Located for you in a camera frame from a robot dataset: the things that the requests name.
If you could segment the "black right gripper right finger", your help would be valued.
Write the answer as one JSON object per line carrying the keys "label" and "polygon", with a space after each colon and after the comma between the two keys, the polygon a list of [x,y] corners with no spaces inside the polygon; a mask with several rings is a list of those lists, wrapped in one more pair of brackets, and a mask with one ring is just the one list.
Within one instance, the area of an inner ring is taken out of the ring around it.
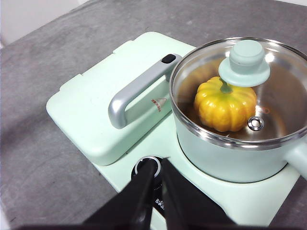
{"label": "black right gripper right finger", "polygon": [[168,227],[237,226],[217,203],[187,180],[167,158],[161,165]]}

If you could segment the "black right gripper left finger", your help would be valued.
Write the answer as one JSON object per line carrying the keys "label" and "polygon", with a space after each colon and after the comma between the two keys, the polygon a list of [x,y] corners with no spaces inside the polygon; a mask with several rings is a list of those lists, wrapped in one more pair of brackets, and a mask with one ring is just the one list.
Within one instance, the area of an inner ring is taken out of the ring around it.
{"label": "black right gripper left finger", "polygon": [[84,224],[102,227],[149,227],[154,201],[153,163],[146,163],[127,186]]}

